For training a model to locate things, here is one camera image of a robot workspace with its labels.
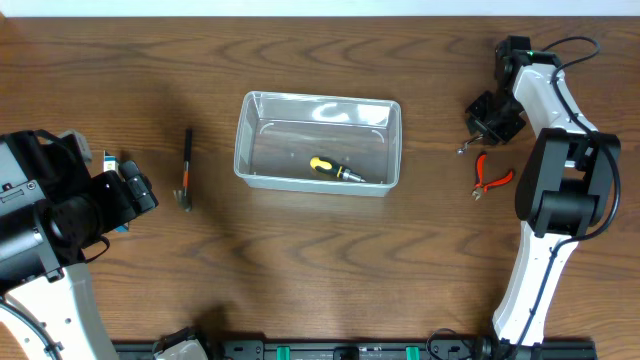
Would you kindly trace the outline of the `silver ratchet wrench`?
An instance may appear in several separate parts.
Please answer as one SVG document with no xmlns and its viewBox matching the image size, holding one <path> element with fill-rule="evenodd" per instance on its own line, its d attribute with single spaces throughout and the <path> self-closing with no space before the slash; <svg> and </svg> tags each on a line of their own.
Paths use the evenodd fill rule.
<svg viewBox="0 0 640 360">
<path fill-rule="evenodd" d="M 466 140 L 457 150 L 456 153 L 458 155 L 462 155 L 467 152 L 467 150 L 474 144 L 481 142 L 484 138 L 483 134 L 476 135 L 469 140 Z"/>
</svg>

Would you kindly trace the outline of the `small black-handled hammer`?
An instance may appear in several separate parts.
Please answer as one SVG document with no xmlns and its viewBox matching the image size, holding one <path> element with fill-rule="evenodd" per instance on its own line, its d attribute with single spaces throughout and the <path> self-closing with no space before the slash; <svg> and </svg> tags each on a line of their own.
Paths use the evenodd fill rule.
<svg viewBox="0 0 640 360">
<path fill-rule="evenodd" d="M 179 189 L 173 191 L 176 202 L 183 208 L 185 212 L 192 210 L 191 192 L 189 190 L 189 171 L 192 152 L 193 130 L 187 128 L 185 130 L 185 141 L 183 151 L 183 175 L 182 183 Z"/>
</svg>

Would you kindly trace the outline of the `clear plastic container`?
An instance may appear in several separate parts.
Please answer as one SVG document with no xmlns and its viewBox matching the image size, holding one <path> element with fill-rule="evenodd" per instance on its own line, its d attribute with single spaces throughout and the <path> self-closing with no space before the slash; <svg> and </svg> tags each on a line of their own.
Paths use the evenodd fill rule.
<svg viewBox="0 0 640 360">
<path fill-rule="evenodd" d="M 366 182 L 319 173 L 323 156 Z M 234 172 L 252 188 L 383 197 L 400 177 L 402 112 L 393 100 L 251 91 L 243 99 Z"/>
</svg>

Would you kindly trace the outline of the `yellow black stubby screwdriver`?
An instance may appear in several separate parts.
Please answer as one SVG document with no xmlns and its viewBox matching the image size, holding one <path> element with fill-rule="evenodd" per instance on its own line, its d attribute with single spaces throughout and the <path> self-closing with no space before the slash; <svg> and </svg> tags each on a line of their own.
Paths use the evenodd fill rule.
<svg viewBox="0 0 640 360">
<path fill-rule="evenodd" d="M 310 159 L 310 166 L 319 173 L 323 173 L 343 181 L 355 183 L 366 182 L 361 175 L 355 173 L 351 168 L 328 157 L 314 156 Z"/>
</svg>

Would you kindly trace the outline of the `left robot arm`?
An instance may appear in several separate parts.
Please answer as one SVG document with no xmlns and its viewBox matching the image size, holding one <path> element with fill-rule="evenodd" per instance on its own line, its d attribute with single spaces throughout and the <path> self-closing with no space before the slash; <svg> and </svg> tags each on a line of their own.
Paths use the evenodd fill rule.
<svg viewBox="0 0 640 360">
<path fill-rule="evenodd" d="M 115 359 L 85 249 L 158 205 L 127 161 L 91 176 L 85 138 L 1 137 L 1 322 L 30 359 Z"/>
</svg>

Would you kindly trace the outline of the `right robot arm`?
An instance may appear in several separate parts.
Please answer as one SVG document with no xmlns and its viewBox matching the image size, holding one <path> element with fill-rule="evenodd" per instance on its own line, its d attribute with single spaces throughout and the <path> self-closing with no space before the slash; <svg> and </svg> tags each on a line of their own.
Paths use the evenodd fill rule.
<svg viewBox="0 0 640 360">
<path fill-rule="evenodd" d="M 536 136 L 519 177 L 515 211 L 521 238 L 506 293 L 492 317 L 493 337 L 478 340 L 476 359 L 594 357 L 593 345 L 544 342 L 558 281 L 581 242 L 599 236 L 619 209 L 620 141 L 580 111 L 565 81 L 567 64 L 550 46 L 509 36 L 495 48 L 497 89 L 466 109 L 474 143 L 504 145 L 526 125 Z"/>
</svg>

